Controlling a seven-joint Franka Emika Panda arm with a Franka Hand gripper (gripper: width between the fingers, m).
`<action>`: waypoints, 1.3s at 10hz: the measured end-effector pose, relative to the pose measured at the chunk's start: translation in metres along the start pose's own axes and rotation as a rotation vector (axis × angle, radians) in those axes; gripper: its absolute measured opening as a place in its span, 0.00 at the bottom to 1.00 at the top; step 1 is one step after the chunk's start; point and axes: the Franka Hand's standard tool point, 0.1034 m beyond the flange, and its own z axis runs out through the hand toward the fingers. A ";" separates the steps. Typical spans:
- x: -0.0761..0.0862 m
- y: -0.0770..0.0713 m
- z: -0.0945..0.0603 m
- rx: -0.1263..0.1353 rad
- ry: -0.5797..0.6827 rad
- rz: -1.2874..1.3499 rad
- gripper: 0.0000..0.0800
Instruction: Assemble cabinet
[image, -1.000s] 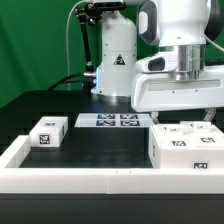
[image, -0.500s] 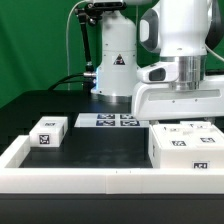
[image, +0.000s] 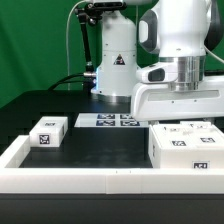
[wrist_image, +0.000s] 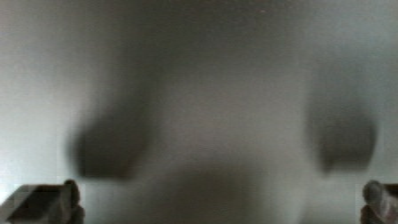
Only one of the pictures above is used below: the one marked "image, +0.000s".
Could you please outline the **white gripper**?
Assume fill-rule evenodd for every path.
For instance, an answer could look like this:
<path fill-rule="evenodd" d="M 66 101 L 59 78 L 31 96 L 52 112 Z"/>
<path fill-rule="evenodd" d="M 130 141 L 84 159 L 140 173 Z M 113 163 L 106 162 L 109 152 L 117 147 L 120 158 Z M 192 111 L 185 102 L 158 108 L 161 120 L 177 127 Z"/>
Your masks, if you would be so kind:
<path fill-rule="evenodd" d="M 166 74 L 172 63 L 158 63 L 137 71 L 131 115 L 137 121 L 224 117 L 224 76 L 206 76 L 196 90 L 174 91 L 176 74 Z"/>

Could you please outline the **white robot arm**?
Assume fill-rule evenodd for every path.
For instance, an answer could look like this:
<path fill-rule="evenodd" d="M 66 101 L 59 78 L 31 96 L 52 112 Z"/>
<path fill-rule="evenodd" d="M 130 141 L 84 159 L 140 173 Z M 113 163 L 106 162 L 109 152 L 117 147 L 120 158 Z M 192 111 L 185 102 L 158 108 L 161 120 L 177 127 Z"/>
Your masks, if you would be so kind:
<path fill-rule="evenodd" d="M 102 20 L 93 93 L 131 97 L 138 121 L 224 116 L 224 77 L 206 76 L 222 38 L 216 0 L 86 0 Z"/>

